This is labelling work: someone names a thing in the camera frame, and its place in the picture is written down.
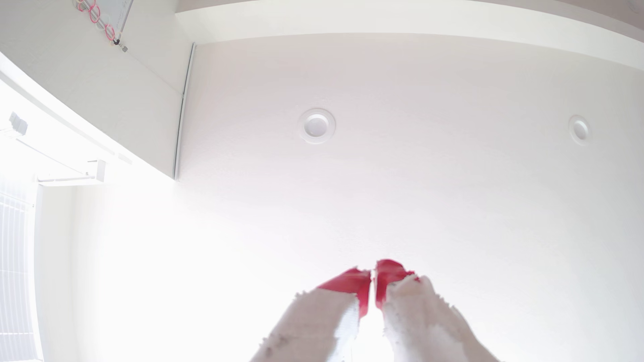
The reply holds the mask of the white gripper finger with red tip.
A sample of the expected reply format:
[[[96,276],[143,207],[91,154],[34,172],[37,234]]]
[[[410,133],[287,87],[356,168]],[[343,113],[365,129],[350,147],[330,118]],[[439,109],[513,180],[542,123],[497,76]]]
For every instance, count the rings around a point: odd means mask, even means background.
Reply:
[[[371,282],[370,270],[351,268],[297,294],[251,361],[351,361]]]
[[[375,288],[394,361],[498,361],[427,276],[381,259],[375,266]]]

